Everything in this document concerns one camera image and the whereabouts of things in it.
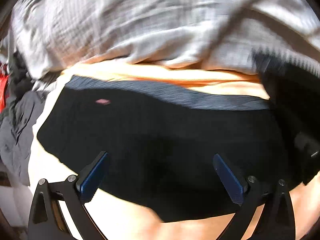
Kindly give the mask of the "black pants grey waistband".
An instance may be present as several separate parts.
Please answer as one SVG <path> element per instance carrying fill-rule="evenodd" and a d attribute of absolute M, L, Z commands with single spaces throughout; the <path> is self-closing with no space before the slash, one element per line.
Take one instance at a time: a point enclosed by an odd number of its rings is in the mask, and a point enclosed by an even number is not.
<path fill-rule="evenodd" d="M 175 222 L 238 209 L 214 170 L 215 154 L 260 181 L 284 179 L 292 189 L 310 179 L 319 165 L 296 148 L 297 122 L 255 96 L 75 76 L 37 138 L 74 172 L 108 152 L 101 189 Z"/>

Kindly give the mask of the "orange bed sheet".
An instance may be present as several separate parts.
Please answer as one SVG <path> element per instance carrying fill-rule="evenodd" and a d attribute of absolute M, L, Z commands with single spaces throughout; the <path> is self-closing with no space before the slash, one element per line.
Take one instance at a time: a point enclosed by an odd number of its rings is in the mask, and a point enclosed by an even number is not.
<path fill-rule="evenodd" d="M 39 131 L 61 90 L 73 75 L 104 81 L 162 81 L 210 94 L 268 97 L 257 76 L 239 72 L 170 70 L 155 65 L 130 65 L 114 61 L 76 64 L 64 70 L 57 78 L 55 89 L 48 94 L 44 110 L 33 126 L 34 133 Z M 56 157 L 46 152 L 37 139 L 31 145 L 28 172 L 31 191 L 35 191 L 41 178 L 56 182 L 66 179 L 72 173 Z M 315 176 L 307 185 L 297 186 L 290 194 L 296 218 L 296 236 L 301 238 L 319 218 L 319 176 Z M 101 190 L 86 207 L 108 239 L 216 239 L 232 219 L 232 215 L 224 215 L 165 223 L 151 209 Z"/>

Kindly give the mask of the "dark grey garment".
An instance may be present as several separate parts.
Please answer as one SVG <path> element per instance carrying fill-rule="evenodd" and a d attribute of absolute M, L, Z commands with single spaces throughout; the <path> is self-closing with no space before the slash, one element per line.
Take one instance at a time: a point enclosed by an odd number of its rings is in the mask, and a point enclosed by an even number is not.
<path fill-rule="evenodd" d="M 48 93 L 32 90 L 33 81 L 19 52 L 13 54 L 9 67 L 9 97 L 1 113 L 1 161 L 21 184 L 29 186 L 33 125 L 43 112 Z"/>

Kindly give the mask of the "red patterned cloth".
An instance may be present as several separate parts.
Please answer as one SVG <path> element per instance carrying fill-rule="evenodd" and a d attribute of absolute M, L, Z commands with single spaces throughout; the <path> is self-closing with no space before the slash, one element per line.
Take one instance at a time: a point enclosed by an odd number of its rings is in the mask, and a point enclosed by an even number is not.
<path fill-rule="evenodd" d="M 9 75 L 7 73 L 7 64 L 1 62 L 0 72 L 0 112 L 5 109 L 7 99 L 7 86 Z"/>

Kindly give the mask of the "grey striped blanket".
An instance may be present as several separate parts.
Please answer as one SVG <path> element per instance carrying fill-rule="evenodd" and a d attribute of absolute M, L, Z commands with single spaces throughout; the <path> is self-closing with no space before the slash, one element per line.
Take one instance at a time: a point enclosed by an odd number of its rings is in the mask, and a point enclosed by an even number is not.
<path fill-rule="evenodd" d="M 319 18 L 308 0 L 18 0 L 1 31 L 30 75 L 121 60 L 255 74 L 256 55 L 319 75 Z"/>

